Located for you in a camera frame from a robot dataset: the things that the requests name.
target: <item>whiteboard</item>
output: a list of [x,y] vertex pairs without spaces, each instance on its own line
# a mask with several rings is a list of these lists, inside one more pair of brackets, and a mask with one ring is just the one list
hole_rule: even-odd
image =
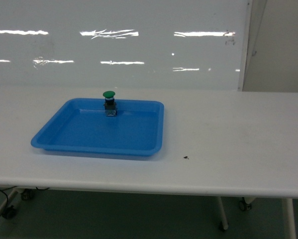
[[247,0],[0,0],[0,85],[237,90]]

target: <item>black cable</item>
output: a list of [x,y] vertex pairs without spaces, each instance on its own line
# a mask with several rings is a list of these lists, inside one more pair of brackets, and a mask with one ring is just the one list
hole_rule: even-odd
[[6,196],[6,204],[5,204],[5,208],[4,208],[4,211],[5,211],[7,206],[8,206],[8,195],[2,189],[0,189],[0,192],[3,193]]
[[2,191],[7,191],[9,189],[12,189],[12,188],[16,188],[17,186],[13,186],[13,187],[10,187],[10,188],[5,188],[5,189],[1,189]]
[[50,188],[39,189],[39,188],[36,187],[36,189],[37,189],[38,191],[46,191],[46,190],[48,190],[48,189],[50,189]]

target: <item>green button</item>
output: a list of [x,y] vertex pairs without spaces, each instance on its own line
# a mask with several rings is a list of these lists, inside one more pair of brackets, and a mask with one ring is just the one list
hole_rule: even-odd
[[114,97],[114,95],[115,95],[114,91],[106,91],[106,92],[103,93],[103,96],[105,98],[112,98],[112,97]]

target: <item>table leg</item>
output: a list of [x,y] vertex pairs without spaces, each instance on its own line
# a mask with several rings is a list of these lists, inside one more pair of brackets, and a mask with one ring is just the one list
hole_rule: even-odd
[[296,239],[295,216],[293,200],[291,198],[282,199],[285,237],[287,239]]
[[227,222],[227,218],[226,218],[222,198],[217,197],[217,202],[218,202],[218,207],[219,207],[219,210],[220,210],[220,217],[221,217],[221,220],[222,220],[221,224],[220,224],[220,230],[226,231],[228,229],[228,222]]

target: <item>white wall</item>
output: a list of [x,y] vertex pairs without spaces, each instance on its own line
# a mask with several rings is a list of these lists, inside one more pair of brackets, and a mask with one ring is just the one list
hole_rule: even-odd
[[298,0],[268,0],[244,91],[298,92]]

